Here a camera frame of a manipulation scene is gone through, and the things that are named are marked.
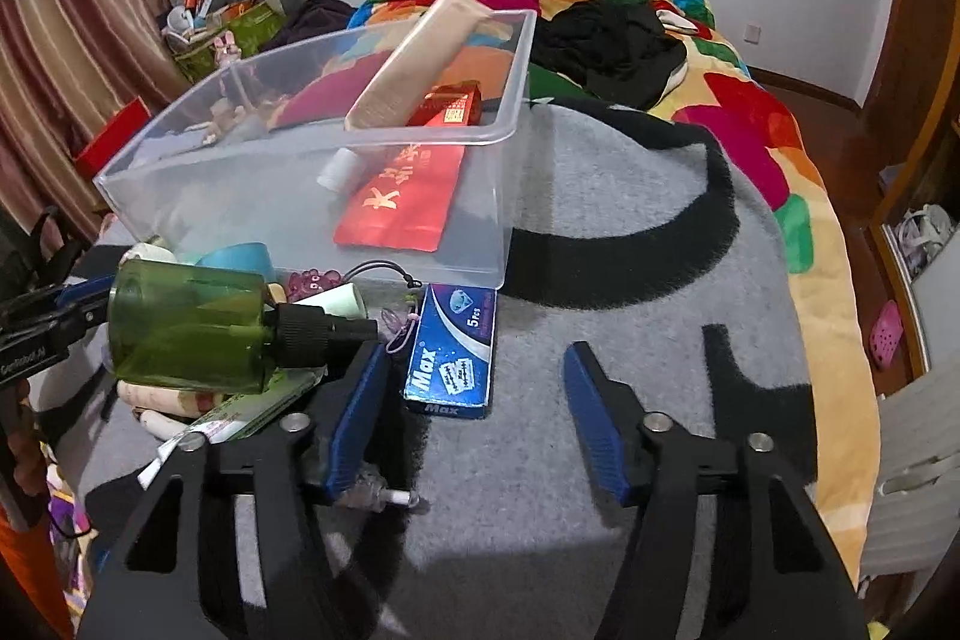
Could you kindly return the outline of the green bag of clutter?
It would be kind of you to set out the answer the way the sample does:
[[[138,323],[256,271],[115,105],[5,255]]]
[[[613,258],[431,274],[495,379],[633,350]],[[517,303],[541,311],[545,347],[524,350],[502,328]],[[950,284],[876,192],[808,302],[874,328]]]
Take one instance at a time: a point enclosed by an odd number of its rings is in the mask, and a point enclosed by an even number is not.
[[[182,76],[195,85],[213,71],[259,53],[286,21],[263,0],[182,0],[160,27]]]

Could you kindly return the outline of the striped brown curtain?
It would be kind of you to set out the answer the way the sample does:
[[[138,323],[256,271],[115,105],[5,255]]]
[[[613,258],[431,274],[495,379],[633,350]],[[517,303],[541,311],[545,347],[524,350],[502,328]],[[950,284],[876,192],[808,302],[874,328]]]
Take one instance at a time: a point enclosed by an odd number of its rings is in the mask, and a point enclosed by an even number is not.
[[[2,205],[48,206],[93,237],[99,195],[76,154],[133,99],[162,109],[187,81],[161,39],[164,0],[2,0]]]

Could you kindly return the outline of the pale green tube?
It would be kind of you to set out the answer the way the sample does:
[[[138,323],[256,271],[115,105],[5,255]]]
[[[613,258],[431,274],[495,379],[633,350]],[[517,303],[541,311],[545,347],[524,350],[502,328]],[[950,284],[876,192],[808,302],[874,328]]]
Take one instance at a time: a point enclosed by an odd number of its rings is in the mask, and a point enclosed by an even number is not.
[[[319,307],[327,315],[350,320],[363,320],[368,317],[368,308],[353,283],[340,284],[327,291],[317,292],[309,298],[299,299],[302,307]]]

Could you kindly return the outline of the wooden shelf unit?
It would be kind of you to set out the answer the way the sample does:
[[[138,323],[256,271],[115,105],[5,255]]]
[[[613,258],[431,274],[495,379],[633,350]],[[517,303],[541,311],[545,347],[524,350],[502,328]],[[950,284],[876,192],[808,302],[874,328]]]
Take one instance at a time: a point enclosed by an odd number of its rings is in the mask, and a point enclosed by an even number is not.
[[[900,353],[910,380],[929,369],[928,346],[895,226],[947,188],[958,151],[958,0],[892,0],[884,44],[862,110],[882,166],[895,170],[867,237],[903,319]]]

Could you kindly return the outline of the white small bottle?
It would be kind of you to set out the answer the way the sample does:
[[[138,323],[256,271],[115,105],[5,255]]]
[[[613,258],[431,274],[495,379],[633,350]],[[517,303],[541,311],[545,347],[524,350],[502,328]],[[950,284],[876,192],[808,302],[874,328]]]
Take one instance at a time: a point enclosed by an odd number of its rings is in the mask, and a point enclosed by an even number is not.
[[[340,148],[324,164],[316,182],[337,195],[350,195],[363,181],[368,161],[350,148]]]

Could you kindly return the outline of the red flat box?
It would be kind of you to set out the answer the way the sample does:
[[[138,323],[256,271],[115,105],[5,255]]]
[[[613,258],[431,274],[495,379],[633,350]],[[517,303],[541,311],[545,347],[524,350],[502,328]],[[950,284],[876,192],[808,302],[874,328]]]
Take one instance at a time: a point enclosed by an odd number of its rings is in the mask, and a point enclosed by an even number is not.
[[[151,112],[141,97],[125,104],[107,120],[78,156],[73,158],[75,169],[85,181],[99,174],[110,159],[127,145],[151,119]]]

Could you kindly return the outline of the blue Max box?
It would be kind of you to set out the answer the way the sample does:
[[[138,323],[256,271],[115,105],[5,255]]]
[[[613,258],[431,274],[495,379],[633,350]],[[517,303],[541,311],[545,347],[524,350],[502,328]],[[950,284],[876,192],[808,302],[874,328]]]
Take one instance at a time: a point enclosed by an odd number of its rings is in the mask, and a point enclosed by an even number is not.
[[[488,414],[498,296],[488,287],[428,284],[402,390],[415,413]]]

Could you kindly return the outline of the red envelope packet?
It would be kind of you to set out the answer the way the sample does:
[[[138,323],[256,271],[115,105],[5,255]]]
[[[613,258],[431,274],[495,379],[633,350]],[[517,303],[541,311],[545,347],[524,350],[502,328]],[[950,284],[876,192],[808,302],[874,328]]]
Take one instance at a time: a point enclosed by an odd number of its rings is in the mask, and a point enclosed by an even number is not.
[[[464,146],[400,149],[350,198],[334,230],[334,242],[342,247],[436,252],[464,156]]]

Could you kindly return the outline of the clear plastic storage bin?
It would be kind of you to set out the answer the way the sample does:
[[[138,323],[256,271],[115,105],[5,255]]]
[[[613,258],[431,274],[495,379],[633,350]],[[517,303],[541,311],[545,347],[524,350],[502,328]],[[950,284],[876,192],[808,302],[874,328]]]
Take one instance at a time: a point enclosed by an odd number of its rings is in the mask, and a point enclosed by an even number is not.
[[[466,127],[352,130],[348,109],[412,29],[320,35],[213,71],[116,152],[94,185],[178,259],[260,242],[275,268],[391,260],[427,283],[500,287],[529,128],[530,11],[497,11],[439,83],[477,89]]]

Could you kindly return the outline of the red small box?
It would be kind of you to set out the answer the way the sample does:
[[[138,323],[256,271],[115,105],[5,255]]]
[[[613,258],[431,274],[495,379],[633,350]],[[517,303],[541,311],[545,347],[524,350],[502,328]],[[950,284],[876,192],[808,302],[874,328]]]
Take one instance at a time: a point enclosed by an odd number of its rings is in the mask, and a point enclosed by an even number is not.
[[[480,124],[482,91],[477,81],[436,86],[407,120],[409,127],[470,127]]]

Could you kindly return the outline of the colourful patchwork quilt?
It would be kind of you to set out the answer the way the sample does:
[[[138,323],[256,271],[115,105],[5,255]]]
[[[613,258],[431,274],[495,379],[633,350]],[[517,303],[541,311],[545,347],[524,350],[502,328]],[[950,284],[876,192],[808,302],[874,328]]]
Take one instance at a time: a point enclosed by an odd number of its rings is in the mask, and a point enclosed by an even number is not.
[[[859,572],[880,461],[871,367],[862,346],[843,230],[827,187],[805,151],[791,110],[748,74],[716,31],[706,0],[647,2],[686,48],[685,78],[652,109],[661,120],[718,133],[781,227],[789,291],[811,372],[817,426],[817,509],[846,569]],[[364,0],[355,28],[421,13],[434,0]],[[478,0],[494,10],[534,10],[550,19],[587,0]]]

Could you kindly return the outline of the pink crocs shoe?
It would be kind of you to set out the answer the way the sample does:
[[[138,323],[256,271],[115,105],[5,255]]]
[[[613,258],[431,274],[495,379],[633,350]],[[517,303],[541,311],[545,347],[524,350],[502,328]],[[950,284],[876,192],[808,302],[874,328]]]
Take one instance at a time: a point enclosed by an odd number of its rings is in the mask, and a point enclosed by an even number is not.
[[[878,369],[887,370],[892,365],[901,338],[903,321],[900,308],[895,301],[887,301],[880,308],[869,335],[869,353]]]

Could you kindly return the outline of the green spray bottle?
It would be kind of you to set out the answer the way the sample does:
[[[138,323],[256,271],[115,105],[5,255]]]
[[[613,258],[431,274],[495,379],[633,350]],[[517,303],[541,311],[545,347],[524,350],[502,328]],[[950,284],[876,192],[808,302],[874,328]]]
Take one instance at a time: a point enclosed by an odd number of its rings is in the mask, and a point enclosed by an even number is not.
[[[366,319],[272,304],[262,276],[132,259],[107,303],[112,374],[135,385],[251,395],[278,370],[352,360],[377,338]]]

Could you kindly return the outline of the dark purple garment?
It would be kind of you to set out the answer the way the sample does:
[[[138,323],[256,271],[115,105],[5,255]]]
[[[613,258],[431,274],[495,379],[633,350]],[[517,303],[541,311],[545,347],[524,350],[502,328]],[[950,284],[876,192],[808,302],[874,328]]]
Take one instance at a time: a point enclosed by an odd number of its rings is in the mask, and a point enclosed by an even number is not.
[[[343,31],[355,11],[355,7],[343,0],[306,0],[259,50],[268,52],[318,35]]]

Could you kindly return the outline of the white toothpaste tube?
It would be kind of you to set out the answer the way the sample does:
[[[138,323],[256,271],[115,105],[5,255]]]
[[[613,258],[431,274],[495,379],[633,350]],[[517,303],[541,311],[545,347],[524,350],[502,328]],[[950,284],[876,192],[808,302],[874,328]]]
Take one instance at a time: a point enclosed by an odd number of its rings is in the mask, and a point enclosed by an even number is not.
[[[144,491],[148,489],[184,437],[202,434],[206,442],[212,445],[251,437],[316,388],[326,375],[325,367],[314,370],[278,370],[268,380],[267,388],[262,393],[231,396],[210,413],[205,413],[187,425],[180,434],[161,443],[156,458],[137,476],[140,487]]]

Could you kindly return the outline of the black clothing pile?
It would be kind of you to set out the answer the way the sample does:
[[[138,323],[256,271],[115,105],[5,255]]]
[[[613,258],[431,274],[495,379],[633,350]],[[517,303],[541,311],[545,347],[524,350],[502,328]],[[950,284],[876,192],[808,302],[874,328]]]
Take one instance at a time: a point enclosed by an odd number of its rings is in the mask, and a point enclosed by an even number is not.
[[[576,2],[540,18],[530,61],[590,96],[647,110],[685,80],[685,44],[651,3]]]

